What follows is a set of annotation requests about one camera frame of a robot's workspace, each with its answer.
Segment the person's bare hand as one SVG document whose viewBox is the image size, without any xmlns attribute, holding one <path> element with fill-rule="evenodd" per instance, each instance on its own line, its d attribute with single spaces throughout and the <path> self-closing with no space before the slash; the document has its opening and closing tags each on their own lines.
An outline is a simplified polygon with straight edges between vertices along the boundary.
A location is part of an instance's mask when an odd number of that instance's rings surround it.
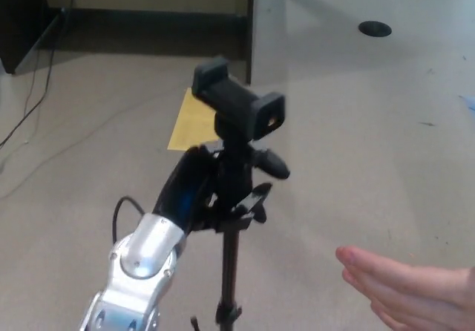
<svg viewBox="0 0 475 331">
<path fill-rule="evenodd" d="M 342 278 L 391 330 L 474 329 L 473 267 L 413 266 L 355 246 L 340 246 L 335 256 Z"/>
</svg>

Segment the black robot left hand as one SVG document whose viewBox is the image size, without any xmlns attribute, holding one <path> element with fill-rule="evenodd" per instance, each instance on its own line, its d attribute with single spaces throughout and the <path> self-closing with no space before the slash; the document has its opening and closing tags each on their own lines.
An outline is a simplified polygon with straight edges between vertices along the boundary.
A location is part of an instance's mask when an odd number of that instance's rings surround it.
<svg viewBox="0 0 475 331">
<path fill-rule="evenodd" d="M 185 234 L 213 229 L 217 233 L 247 229 L 252 220 L 266 222 L 263 202 L 271 183 L 254 186 L 252 169 L 285 180 L 286 163 L 270 149 L 244 143 L 218 151 L 193 146 L 185 152 L 163 186 L 153 213 Z"/>
</svg>

